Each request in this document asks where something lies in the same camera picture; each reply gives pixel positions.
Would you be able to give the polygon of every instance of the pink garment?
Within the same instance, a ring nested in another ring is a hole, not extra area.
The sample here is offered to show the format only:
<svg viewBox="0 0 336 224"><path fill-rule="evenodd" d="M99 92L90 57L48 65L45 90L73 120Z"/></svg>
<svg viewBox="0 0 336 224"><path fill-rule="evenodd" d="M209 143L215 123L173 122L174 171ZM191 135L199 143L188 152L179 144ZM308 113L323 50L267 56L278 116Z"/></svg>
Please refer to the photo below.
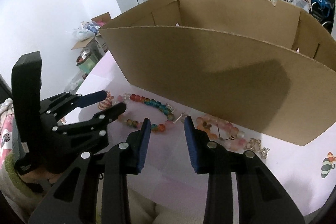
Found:
<svg viewBox="0 0 336 224"><path fill-rule="evenodd" d="M12 128L13 128L14 114L9 114L1 128L0 134L0 169L6 156L12 150Z"/></svg>

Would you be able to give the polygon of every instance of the open cardboard box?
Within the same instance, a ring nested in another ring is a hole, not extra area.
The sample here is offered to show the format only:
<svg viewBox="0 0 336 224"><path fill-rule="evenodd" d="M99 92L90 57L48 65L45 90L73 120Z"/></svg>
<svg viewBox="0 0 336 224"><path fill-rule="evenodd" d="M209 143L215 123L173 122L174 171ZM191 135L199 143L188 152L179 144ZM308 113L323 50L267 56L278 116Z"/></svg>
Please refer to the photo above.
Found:
<svg viewBox="0 0 336 224"><path fill-rule="evenodd" d="M150 0L100 33L131 84L170 100L297 145L336 121L335 41L289 3Z"/></svg>

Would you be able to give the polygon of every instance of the pink tablecloth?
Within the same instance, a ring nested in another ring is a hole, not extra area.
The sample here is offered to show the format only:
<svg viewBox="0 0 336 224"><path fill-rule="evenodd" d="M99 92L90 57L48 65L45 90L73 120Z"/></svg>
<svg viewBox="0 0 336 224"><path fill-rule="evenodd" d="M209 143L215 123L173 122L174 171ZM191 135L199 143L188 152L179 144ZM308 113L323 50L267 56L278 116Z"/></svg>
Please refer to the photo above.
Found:
<svg viewBox="0 0 336 224"><path fill-rule="evenodd" d="M176 115L187 112L194 121L196 117L203 115L197 110L130 85L110 52L106 53L88 75L78 93L85 95L102 89L110 91L115 97L127 92L162 103L167 102L176 109ZM99 111L97 105L82 110L75 109L66 116L67 123L90 119L95 112ZM125 113L138 121L148 117L152 123L164 122L162 113L136 102L128 103ZM268 158L264 162L293 198L303 215L323 206L336 183L335 170L330 170L326 178L321 177L323 160L329 152L336 153L335 124L317 139L302 147L239 125L237 127L246 133L247 140L260 139L262 147L270 149ZM110 147L124 141L131 131L132 129L118 121L110 124L108 127ZM145 168L138 176L128 176L128 185L145 197L171 209L204 214L207 175L196 175L191 167L181 122L164 134L151 135Z"/></svg>

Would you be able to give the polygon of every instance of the metal rivet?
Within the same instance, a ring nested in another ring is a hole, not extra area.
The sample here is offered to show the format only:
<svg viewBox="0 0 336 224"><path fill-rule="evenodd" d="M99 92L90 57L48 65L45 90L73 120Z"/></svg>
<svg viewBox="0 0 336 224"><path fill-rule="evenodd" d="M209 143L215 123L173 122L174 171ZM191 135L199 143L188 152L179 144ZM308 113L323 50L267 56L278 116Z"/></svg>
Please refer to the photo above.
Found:
<svg viewBox="0 0 336 224"><path fill-rule="evenodd" d="M87 159L91 156L91 153L88 151L85 151L81 154L82 159Z"/></svg>
<svg viewBox="0 0 336 224"><path fill-rule="evenodd" d="M120 149L126 149L128 147L128 143L120 143L119 148Z"/></svg>
<svg viewBox="0 0 336 224"><path fill-rule="evenodd" d="M215 142L208 142L207 143L207 147L209 147L209 148L216 148L217 147L217 143L215 143Z"/></svg>
<svg viewBox="0 0 336 224"><path fill-rule="evenodd" d="M254 158L255 153L251 150L248 150L248 151L245 152L245 156L252 159L252 158Z"/></svg>

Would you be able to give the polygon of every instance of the earring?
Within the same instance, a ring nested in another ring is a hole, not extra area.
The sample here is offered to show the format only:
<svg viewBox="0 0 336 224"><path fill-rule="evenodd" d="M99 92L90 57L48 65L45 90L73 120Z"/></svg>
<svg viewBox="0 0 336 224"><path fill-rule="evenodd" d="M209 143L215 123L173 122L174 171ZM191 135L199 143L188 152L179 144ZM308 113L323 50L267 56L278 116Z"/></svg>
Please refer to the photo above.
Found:
<svg viewBox="0 0 336 224"><path fill-rule="evenodd" d="M266 160L267 158L267 153L270 149L269 148L263 148L262 150L260 150L260 157L263 159L263 160Z"/></svg>

